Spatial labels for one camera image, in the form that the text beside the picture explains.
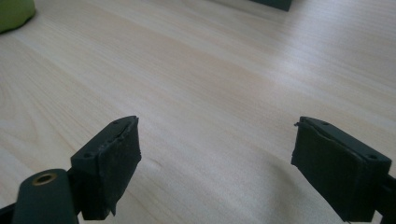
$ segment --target table surface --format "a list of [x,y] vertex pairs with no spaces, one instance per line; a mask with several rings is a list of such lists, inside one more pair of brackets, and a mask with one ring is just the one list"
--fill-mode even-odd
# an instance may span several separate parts
[[97,223],[342,223],[290,165],[300,116],[396,160],[393,0],[35,4],[0,35],[0,206],[130,115],[143,159]]

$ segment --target light wood grain surface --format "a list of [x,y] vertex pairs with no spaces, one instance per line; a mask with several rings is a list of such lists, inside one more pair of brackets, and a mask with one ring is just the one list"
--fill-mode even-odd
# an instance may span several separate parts
[[129,115],[143,160],[91,223],[342,223],[290,165],[300,116],[396,160],[393,0],[35,3],[0,35],[1,207]]

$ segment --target green object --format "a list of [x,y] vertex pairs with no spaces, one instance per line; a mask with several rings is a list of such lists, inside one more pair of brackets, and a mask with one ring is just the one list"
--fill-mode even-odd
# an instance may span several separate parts
[[0,0],[0,34],[23,26],[34,15],[33,0]]

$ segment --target wooden table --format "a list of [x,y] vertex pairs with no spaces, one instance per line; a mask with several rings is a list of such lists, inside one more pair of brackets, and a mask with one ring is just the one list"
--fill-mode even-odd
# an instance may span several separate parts
[[392,0],[35,3],[0,35],[2,207],[129,115],[143,160],[97,223],[342,223],[290,165],[300,116],[396,160]]

